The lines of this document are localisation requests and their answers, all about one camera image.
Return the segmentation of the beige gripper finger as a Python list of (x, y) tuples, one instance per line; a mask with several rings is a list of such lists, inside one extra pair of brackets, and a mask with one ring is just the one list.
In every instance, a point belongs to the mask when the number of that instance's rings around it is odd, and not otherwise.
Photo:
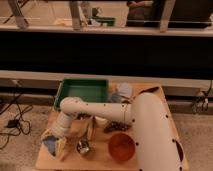
[(45, 130), (41, 135), (41, 140), (54, 140), (55, 136), (52, 134), (52, 131), (50, 129)]
[(69, 142), (67, 137), (60, 138), (56, 142), (56, 158), (63, 161), (69, 153)]

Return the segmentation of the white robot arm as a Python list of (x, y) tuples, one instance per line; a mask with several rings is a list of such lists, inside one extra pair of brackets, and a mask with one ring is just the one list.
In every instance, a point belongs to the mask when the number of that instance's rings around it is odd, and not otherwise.
[(54, 143), (65, 139), (78, 114), (89, 114), (123, 122), (133, 128), (138, 171), (180, 171), (176, 138), (162, 100), (153, 93), (141, 93), (130, 104), (86, 102), (66, 97), (52, 126), (42, 136)]

